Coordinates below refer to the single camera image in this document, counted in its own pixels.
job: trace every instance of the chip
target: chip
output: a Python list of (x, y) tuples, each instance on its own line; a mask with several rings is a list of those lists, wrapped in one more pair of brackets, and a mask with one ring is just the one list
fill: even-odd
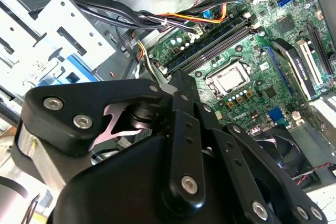
[(295, 28), (295, 24), (291, 16), (288, 15), (277, 21), (277, 27), (281, 34), (285, 34), (286, 32), (293, 30)]
[(250, 97), (252, 97), (252, 96), (253, 96), (253, 94), (252, 94), (252, 92), (251, 92), (251, 91), (247, 91), (247, 93), (246, 93), (246, 96), (247, 96), (248, 98), (250, 98)]
[(234, 104), (233, 102), (229, 102), (229, 103), (227, 104), (227, 106), (228, 106), (229, 108), (232, 108), (232, 107), (235, 106), (235, 104)]
[(268, 98), (272, 98), (272, 97), (275, 97), (277, 95), (277, 92), (274, 90), (273, 86), (265, 89), (265, 92), (266, 92)]
[(178, 47), (175, 47), (173, 52), (174, 52), (174, 54), (178, 54), (180, 52), (180, 49)]
[(273, 9), (275, 9), (275, 8), (277, 8), (277, 6), (276, 6), (275, 3), (271, 3), (271, 4), (268, 6), (268, 9), (269, 9), (269, 10), (273, 10)]

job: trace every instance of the red wire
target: red wire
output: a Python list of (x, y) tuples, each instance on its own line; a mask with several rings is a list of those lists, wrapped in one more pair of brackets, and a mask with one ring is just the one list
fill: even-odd
[[(319, 169), (319, 168), (323, 168), (323, 167), (325, 167), (325, 166), (327, 166), (327, 165), (329, 165), (329, 167), (330, 167), (330, 166), (333, 165), (333, 164), (330, 163), (330, 162), (328, 162), (328, 163), (325, 163), (324, 165), (320, 165), (320, 166), (314, 167), (313, 170), (316, 170), (316, 169)], [(304, 175), (304, 176), (299, 180), (299, 182), (298, 182), (297, 184), (300, 185), (300, 184), (302, 183), (302, 181), (304, 181), (306, 178), (307, 178), (307, 176)]]

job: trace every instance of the cable bundle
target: cable bundle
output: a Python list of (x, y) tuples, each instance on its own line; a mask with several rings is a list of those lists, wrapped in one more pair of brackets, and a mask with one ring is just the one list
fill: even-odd
[[(226, 16), (226, 4), (243, 1), (243, 0), (206, 0), (199, 3), (196, 1), (196, 5), (190, 9), (184, 10), (177, 14), (161, 14), (156, 15), (147, 11), (136, 12), (120, 2), (113, 0), (73, 0), (80, 9), (102, 22), (108, 23), (113, 26), (122, 27), (126, 29), (143, 29), (143, 30), (166, 30), (170, 27), (176, 27), (186, 32), (195, 33), (196, 28), (186, 25), (186, 21), (192, 21), (195, 23), (213, 23), (217, 24), (224, 20)], [(221, 16), (218, 19), (203, 18), (202, 14), (207, 10), (221, 6)], [(120, 16), (124, 21), (110, 18), (105, 15), (101, 15), (91, 9), (103, 10)]]

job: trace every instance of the pcie slot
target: pcie slot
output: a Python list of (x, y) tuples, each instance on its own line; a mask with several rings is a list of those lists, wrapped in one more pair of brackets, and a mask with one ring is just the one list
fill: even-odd
[(245, 39), (250, 34), (251, 34), (251, 31), (247, 27), (243, 27), (242, 30), (235, 32), (233, 35), (221, 41), (219, 44), (217, 44), (213, 48), (211, 48), (211, 50), (202, 54), (197, 60), (187, 62), (185, 65), (181, 67), (181, 69), (187, 73), (193, 72), (197, 68), (201, 67), (204, 63), (212, 60), (213, 58), (218, 56), (221, 52), (237, 44), (238, 42)]
[(246, 27), (249, 26), (248, 21), (248, 18), (245, 18), (242, 14), (238, 14), (234, 18), (223, 23), (188, 51), (180, 53), (175, 59), (168, 62), (166, 64), (168, 73), (181, 69), (183, 66), (189, 66), (193, 62), (198, 62), (200, 58), (203, 58), (203, 55), (212, 51), (217, 44), (227, 41), (242, 29), (245, 30)]
[(311, 73), (311, 76), (314, 82), (317, 85), (322, 85), (323, 80), (322, 80), (321, 73), (314, 61), (313, 55), (310, 52), (308, 44), (304, 40), (299, 40), (297, 44), (301, 49), (300, 52), (302, 53), (303, 60), (306, 62), (307, 66), (309, 67), (309, 70), (310, 70), (310, 73)]
[(311, 41), (313, 42), (314, 48), (316, 50), (317, 55), (319, 56), (323, 71), (327, 74), (332, 74), (332, 67), (330, 65), (328, 56), (324, 51), (322, 41), (320, 39), (320, 35), (318, 34), (315, 27), (312, 24), (307, 23), (307, 29), (310, 36)]

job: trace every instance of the ram slot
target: ram slot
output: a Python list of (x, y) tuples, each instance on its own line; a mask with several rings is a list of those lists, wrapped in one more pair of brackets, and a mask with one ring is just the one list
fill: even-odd
[(319, 56), (323, 71), (327, 74), (333, 74), (332, 67), (329, 62), (329, 58), (323, 48), (323, 44), (322, 44), (319, 33), (317, 32), (316, 28), (310, 23), (307, 23), (307, 29), (308, 29), (310, 39), (313, 42), (313, 45), (315, 47), (316, 53)]
[(201, 67), (206, 62), (212, 60), (228, 48), (242, 41), (251, 34), (251, 31), (244, 27), (242, 30), (231, 35), (231, 37), (221, 41), (219, 44), (214, 46), (211, 50), (202, 54), (197, 60), (187, 62), (187, 64), (181, 66), (181, 69), (187, 73), (195, 71), (197, 68)]
[(214, 31), (210, 32), (210, 34), (203, 38), (201, 41), (193, 45), (193, 47), (190, 48), (188, 51), (181, 52), (179, 55), (177, 55), (177, 57), (169, 61), (165, 65), (168, 68), (168, 73), (174, 72), (177, 69), (188, 69), (190, 68), (190, 65), (201, 66), (201, 64), (211, 60), (212, 58), (223, 52), (223, 50), (228, 48), (224, 47), (222, 51), (211, 57), (211, 54), (209, 55), (208, 53), (216, 49), (217, 46), (223, 45), (223, 43), (228, 45), (234, 45), (235, 43), (238, 43), (239, 37), (241, 37), (241, 33), (253, 33), (252, 29), (248, 29), (248, 27), (250, 26), (249, 21), (250, 18), (246, 16), (244, 17), (242, 14), (238, 14), (234, 18), (223, 23)]

